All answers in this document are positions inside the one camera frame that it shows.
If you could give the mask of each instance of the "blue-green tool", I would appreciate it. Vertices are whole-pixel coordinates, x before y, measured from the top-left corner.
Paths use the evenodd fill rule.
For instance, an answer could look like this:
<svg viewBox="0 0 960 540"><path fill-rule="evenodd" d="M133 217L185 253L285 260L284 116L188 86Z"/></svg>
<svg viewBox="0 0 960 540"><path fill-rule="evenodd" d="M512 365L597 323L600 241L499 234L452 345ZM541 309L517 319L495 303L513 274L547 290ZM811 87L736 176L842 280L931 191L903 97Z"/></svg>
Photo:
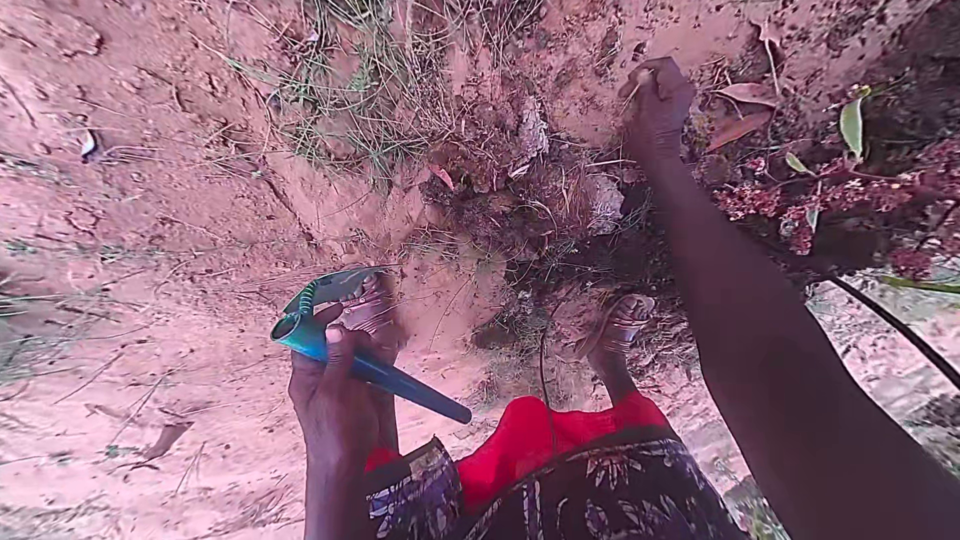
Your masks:
<svg viewBox="0 0 960 540"><path fill-rule="evenodd" d="M327 302L339 302L356 290L367 277L385 268L386 266L368 266L343 270L320 276L308 283L283 309L283 317L276 322L274 329L270 332L271 339L304 356L326 363L324 334L326 327L314 320L314 306ZM394 366L359 354L353 361L350 374L461 424L470 421L470 409Z"/></svg>

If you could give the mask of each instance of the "toe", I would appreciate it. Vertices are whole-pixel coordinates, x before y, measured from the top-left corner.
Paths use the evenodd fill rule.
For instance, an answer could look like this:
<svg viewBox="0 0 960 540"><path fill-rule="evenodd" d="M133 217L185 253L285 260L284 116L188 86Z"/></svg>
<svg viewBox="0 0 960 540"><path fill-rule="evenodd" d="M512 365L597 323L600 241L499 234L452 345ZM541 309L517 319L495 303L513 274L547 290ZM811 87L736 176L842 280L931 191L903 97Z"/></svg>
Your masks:
<svg viewBox="0 0 960 540"><path fill-rule="evenodd" d="M629 319L638 307L635 296L625 296L617 303L616 315L620 318Z"/></svg>
<svg viewBox="0 0 960 540"><path fill-rule="evenodd" d="M642 299L636 299L633 309L633 319L634 320L643 320L650 315L650 311L654 308L654 301L652 298L643 297Z"/></svg>

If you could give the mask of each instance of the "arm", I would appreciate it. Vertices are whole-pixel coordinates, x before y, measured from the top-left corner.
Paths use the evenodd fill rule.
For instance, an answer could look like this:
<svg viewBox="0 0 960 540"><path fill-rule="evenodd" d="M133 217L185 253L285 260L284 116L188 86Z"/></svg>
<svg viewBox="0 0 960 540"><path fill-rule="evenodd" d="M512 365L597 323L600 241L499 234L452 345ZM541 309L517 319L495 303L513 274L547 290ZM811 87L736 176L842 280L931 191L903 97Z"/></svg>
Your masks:
<svg viewBox="0 0 960 540"><path fill-rule="evenodd" d="M329 323L342 308L328 307L316 317ZM377 417L381 407L393 412L393 400L376 403L369 386L349 376L354 347L376 351L368 335L329 326L326 340L326 368L294 353L290 376L290 399L306 443L303 536L307 540L373 538L360 479L375 441L391 436L396 441L395 417L391 416L392 429L383 430L386 435Z"/></svg>
<svg viewBox="0 0 960 540"><path fill-rule="evenodd" d="M800 295L678 155L693 87L642 68L625 147L651 183L710 394L795 539L955 538L960 483L860 389Z"/></svg>

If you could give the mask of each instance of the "tool handle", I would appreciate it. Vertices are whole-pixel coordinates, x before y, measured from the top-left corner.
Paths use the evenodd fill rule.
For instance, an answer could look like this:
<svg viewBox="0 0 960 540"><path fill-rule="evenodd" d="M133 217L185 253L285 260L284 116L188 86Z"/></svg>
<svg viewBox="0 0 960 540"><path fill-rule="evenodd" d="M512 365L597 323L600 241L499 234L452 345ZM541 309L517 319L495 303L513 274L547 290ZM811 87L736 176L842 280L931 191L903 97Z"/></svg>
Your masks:
<svg viewBox="0 0 960 540"><path fill-rule="evenodd" d="M417 405L456 420L461 424L470 421L470 409L447 398L447 396L410 377L394 366L380 363L362 353L353 359L350 374L366 380L379 388Z"/></svg>
<svg viewBox="0 0 960 540"><path fill-rule="evenodd" d="M311 316L293 313L280 319L271 332L277 343L326 364L327 355L325 326L317 324ZM440 413L461 424L470 421L470 409L447 398L447 396L410 377L394 366L376 361L363 353L356 356L350 366L350 374L365 380L384 391L409 400L417 405Z"/></svg>

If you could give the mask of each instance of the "foot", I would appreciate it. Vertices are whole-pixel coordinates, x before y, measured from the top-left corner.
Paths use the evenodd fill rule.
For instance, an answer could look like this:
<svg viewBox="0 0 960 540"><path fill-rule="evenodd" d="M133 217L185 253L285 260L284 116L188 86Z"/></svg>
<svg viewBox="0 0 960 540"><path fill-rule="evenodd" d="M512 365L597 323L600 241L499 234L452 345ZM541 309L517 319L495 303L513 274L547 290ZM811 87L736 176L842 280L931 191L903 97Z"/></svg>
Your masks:
<svg viewBox="0 0 960 540"><path fill-rule="evenodd" d="M639 294L628 294L611 306L585 343L582 355L607 386L611 401L617 402L636 392L633 378L627 371L627 351L636 333L650 319L654 300Z"/></svg>
<svg viewBox="0 0 960 540"><path fill-rule="evenodd" d="M337 322L349 330L365 331L387 349L391 364L402 346L402 330L394 319L394 295L379 273L367 277L342 300L344 313Z"/></svg>

